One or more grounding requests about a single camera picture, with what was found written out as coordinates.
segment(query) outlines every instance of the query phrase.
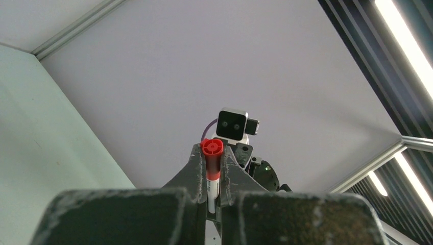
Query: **fluorescent light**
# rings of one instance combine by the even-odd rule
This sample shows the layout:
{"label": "fluorescent light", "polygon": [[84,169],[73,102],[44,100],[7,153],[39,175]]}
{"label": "fluorescent light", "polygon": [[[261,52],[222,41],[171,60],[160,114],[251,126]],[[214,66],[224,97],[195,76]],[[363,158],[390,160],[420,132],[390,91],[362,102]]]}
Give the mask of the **fluorescent light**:
{"label": "fluorescent light", "polygon": [[424,186],[422,186],[421,182],[415,175],[409,163],[406,161],[406,159],[403,157],[401,153],[395,154],[394,157],[395,160],[397,160],[398,165],[400,165],[400,168],[403,170],[404,174],[406,175],[406,177],[409,179],[410,183],[414,187],[415,191],[417,192],[421,200],[424,202],[429,212],[433,215],[433,202],[431,201],[430,196],[428,195]]}
{"label": "fluorescent light", "polygon": [[377,191],[379,191],[380,194],[382,194],[385,197],[387,197],[388,193],[385,190],[385,188],[383,187],[383,185],[380,182],[380,180],[378,179],[378,177],[376,176],[376,174],[373,171],[370,171],[368,173],[368,177],[370,177],[370,180],[373,182],[374,186],[376,186]]}
{"label": "fluorescent light", "polygon": [[403,17],[398,12],[397,7],[392,0],[376,0],[374,3],[392,34],[397,39],[409,63],[414,68],[415,73],[433,99],[433,68],[422,53],[409,27],[407,27]]}

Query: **red test tube cap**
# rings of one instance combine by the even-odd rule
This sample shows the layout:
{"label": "red test tube cap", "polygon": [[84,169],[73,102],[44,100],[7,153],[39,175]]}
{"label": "red test tube cap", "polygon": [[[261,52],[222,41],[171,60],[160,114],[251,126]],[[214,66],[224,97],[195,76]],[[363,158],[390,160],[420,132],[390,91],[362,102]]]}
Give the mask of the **red test tube cap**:
{"label": "red test tube cap", "polygon": [[220,139],[204,139],[200,146],[206,158],[206,178],[217,180],[221,175],[221,156],[224,144]]}

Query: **cable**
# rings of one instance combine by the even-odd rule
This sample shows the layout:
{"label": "cable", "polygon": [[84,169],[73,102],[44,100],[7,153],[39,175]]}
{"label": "cable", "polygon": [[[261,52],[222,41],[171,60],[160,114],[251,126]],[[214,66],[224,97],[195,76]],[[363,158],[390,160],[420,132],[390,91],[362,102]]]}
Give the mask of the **cable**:
{"label": "cable", "polygon": [[209,131],[210,127],[212,127],[214,124],[216,124],[217,121],[218,121],[218,118],[211,121],[209,123],[209,125],[204,129],[203,134],[202,134],[202,139],[200,140],[200,142],[203,141],[203,139],[206,137],[207,131]]}

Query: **robot camera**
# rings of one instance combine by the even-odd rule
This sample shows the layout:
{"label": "robot camera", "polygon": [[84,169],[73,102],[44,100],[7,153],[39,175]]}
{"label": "robot camera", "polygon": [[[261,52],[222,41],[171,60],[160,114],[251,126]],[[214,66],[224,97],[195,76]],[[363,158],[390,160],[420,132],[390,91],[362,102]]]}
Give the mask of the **robot camera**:
{"label": "robot camera", "polygon": [[246,111],[223,108],[218,115],[216,137],[228,139],[230,143],[248,144],[248,135],[256,135],[259,121],[248,118]]}

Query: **wall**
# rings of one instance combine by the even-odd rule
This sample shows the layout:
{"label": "wall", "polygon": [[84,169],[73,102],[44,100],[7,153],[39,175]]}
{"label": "wall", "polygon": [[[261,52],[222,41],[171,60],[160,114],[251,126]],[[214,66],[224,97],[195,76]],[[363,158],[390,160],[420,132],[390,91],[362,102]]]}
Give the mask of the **wall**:
{"label": "wall", "polygon": [[0,46],[0,244],[28,244],[66,189],[134,188],[37,59]]}

